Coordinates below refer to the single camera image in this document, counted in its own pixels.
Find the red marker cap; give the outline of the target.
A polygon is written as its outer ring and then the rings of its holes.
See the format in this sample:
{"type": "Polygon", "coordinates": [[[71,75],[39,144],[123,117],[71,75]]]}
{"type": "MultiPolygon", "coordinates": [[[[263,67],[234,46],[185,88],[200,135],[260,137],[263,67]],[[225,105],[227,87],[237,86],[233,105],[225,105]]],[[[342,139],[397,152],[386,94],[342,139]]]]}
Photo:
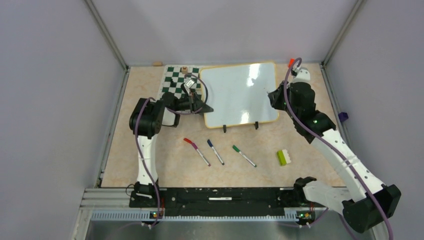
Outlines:
{"type": "Polygon", "coordinates": [[[187,143],[191,144],[191,145],[193,144],[193,142],[192,142],[190,139],[188,139],[188,138],[184,138],[183,140],[184,140],[185,142],[187,142],[187,143]]]}

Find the yellow framed whiteboard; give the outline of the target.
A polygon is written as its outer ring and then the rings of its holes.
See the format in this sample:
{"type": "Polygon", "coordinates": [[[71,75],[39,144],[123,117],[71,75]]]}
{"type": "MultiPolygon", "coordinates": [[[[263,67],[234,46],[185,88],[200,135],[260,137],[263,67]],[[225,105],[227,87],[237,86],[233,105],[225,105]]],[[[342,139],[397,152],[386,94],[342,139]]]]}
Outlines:
{"type": "Polygon", "coordinates": [[[263,124],[279,119],[268,93],[278,87],[276,64],[272,61],[204,67],[199,77],[213,112],[204,114],[209,129],[263,124]]]}

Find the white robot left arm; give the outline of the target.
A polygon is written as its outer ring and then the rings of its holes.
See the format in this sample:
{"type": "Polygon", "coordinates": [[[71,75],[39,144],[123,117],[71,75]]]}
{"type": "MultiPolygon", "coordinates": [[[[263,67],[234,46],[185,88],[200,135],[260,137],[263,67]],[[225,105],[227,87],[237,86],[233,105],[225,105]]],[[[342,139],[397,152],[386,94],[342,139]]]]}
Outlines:
{"type": "Polygon", "coordinates": [[[138,150],[138,175],[134,184],[136,196],[149,207],[160,202],[156,170],[156,142],[162,127],[177,127],[181,115],[211,113],[214,109],[197,93],[177,98],[164,93],[159,100],[140,98],[130,115],[129,128],[138,150]]]}

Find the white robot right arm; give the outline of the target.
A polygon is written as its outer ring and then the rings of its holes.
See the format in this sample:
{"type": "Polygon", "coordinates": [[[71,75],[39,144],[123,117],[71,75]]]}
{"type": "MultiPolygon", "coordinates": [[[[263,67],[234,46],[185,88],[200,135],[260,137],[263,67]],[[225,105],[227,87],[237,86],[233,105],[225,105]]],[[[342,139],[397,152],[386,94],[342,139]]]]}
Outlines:
{"type": "Polygon", "coordinates": [[[281,84],[267,96],[271,107],[289,115],[296,131],[325,157],[347,188],[343,192],[314,177],[298,178],[294,202],[299,206],[310,202],[323,205],[339,213],[358,233],[384,223],[392,239],[389,218],[399,203],[400,189],[383,183],[353,153],[328,115],[316,109],[316,94],[311,85],[281,84]]]}

